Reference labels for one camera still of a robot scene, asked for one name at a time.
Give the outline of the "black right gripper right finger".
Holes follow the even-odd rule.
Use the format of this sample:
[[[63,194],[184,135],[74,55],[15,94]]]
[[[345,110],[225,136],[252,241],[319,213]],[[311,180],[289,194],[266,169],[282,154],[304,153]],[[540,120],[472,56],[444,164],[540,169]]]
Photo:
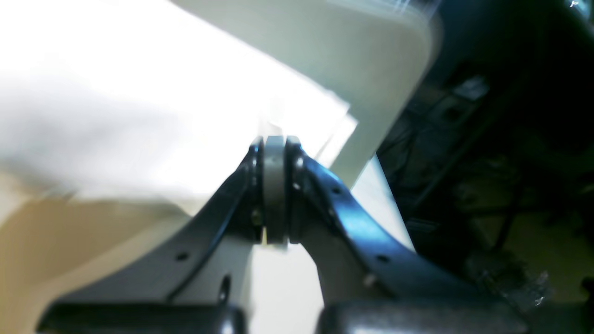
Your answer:
[[[316,264],[318,334],[527,334],[500,298],[424,259],[384,230],[295,136],[284,149],[289,237]]]

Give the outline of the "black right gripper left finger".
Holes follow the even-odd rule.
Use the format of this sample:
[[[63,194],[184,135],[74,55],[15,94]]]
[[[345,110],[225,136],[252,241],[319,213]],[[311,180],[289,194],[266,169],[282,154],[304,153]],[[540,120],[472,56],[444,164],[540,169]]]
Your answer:
[[[39,334],[246,334],[244,311],[232,302],[232,262],[207,268],[234,228],[254,239],[251,195],[261,180],[258,137],[239,167],[178,232],[148,254],[53,302]]]

